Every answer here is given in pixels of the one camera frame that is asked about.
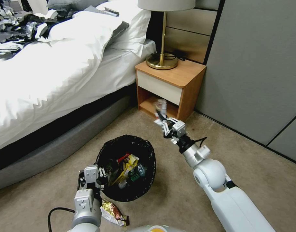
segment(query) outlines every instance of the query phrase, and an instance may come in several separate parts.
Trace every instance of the white duvet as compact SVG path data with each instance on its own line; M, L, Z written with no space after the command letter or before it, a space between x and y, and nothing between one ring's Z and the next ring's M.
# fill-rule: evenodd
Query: white duvet
M90 80L121 23L119 17L82 11L54 26L47 43L27 45L0 61L0 148Z

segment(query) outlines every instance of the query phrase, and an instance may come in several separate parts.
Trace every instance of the lamp shade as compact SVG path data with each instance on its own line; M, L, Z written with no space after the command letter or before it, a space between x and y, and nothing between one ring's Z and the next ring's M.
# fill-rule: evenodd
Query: lamp shade
M195 7L195 0L138 0L138 7L151 11L181 11Z

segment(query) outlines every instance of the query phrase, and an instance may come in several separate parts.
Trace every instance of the trash can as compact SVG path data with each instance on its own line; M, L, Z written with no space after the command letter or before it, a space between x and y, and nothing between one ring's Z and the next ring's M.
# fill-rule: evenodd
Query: trash can
M134 135L123 135L106 142L97 156L95 164L106 167L112 160L118 160L126 153L139 158L138 164L147 168L145 176L120 189L118 185L105 185L103 193L112 200L128 202L143 196L152 186L156 172L154 149L147 140Z

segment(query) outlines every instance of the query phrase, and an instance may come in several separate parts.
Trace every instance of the carpet floor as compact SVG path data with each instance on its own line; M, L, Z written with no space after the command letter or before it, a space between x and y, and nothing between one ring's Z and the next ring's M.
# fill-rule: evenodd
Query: carpet floor
M208 137L204 144L211 149L210 157L225 166L276 231L296 231L296 164L198 113L194 112L186 123L191 138ZM52 208L74 208L78 171L95 162L106 141L124 134L151 142L157 160L156 177L141 198L115 202L130 216L130 226L119 227L104 219L101 231L126 231L147 224L170 225L188 232L224 231L178 147L162 137L152 117L130 108L63 162L1 189L0 232L48 231L47 214ZM52 231L68 231L72 217L69 212L54 212Z

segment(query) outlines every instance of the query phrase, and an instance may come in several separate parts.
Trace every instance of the wooden nightstand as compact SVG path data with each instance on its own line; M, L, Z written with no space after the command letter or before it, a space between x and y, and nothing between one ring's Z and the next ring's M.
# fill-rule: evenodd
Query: wooden nightstand
M135 66L138 109L154 116L154 103L167 100L167 116L185 121L193 112L206 66L179 60L170 70L150 68L146 62Z

